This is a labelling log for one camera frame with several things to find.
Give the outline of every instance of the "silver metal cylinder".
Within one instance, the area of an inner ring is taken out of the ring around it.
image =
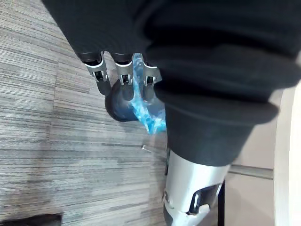
[[[164,193],[165,215],[169,215],[166,223],[172,226],[198,225],[217,200],[229,168],[230,165],[196,164],[171,150]]]

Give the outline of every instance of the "blue plastic bag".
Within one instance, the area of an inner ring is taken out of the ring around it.
[[[166,130],[164,104],[156,96],[147,102],[142,99],[143,60],[141,54],[134,54],[133,66],[134,98],[130,101],[130,105],[134,109],[134,114],[149,134],[164,131]]]

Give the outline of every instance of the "black shoe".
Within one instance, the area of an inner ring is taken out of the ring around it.
[[[61,226],[62,215],[44,214],[30,218],[5,220],[0,222],[0,226]]]

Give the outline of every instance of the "robotic arm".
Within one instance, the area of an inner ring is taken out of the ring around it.
[[[107,97],[117,93],[111,100],[118,108],[133,98],[132,56],[142,53],[143,98],[150,100],[155,90],[166,108],[166,223],[198,225],[253,127],[277,115],[268,102],[271,93],[300,79],[294,61],[301,49],[301,3],[43,2],[99,91]],[[111,53],[119,76],[113,88],[104,51]],[[120,121],[131,120],[130,114],[110,113]]]

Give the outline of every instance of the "black fabric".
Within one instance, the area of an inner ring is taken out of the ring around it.
[[[79,58],[141,52],[159,67],[168,143],[192,162],[232,163],[277,114],[271,93],[300,79],[299,0],[43,2]]]

